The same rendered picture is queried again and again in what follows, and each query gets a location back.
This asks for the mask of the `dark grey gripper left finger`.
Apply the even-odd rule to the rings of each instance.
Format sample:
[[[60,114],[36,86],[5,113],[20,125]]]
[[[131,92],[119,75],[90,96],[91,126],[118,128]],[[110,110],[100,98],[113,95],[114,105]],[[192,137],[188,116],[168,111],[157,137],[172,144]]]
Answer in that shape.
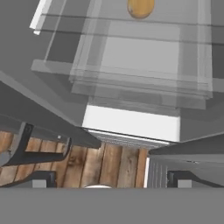
[[[35,171],[24,179],[1,185],[1,188],[54,188],[56,186],[55,171]]]

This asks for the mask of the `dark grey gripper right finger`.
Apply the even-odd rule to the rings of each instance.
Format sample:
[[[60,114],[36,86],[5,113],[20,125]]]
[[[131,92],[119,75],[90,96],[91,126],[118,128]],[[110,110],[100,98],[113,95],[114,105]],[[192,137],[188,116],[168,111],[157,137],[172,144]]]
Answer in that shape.
[[[171,188],[224,188],[211,181],[197,177],[190,171],[168,171],[167,187]]]

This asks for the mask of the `white round object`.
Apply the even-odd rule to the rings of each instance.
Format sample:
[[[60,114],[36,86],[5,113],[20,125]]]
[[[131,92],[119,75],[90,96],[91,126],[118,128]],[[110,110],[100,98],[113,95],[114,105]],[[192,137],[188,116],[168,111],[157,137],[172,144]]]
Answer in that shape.
[[[93,184],[93,185],[86,185],[84,188],[112,188],[110,185],[103,185],[103,184]]]

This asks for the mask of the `grey fridge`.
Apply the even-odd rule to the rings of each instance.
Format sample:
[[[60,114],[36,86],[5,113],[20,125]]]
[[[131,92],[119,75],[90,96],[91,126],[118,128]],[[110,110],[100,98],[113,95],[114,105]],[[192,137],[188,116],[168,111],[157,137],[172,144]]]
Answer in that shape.
[[[35,95],[45,107],[101,142],[158,146],[224,133],[224,79],[213,78],[204,108],[108,107],[73,91],[70,74],[33,69],[52,43],[35,27],[52,0],[0,0],[0,71]]]

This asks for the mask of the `yellow-brown round food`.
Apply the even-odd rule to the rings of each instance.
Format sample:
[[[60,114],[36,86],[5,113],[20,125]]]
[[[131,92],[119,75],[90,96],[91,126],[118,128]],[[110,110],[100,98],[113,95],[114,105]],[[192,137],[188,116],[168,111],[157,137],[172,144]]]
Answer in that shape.
[[[147,18],[154,10],[155,0],[128,0],[127,10],[133,18]]]

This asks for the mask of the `clear glass fridge shelf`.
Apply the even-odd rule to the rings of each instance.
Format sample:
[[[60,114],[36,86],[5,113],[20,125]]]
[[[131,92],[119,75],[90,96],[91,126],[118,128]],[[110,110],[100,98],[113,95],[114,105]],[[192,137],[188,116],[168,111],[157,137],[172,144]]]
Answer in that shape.
[[[33,69],[76,76],[224,79],[224,0],[155,0],[133,18],[128,0],[52,0],[35,27],[52,43]]]

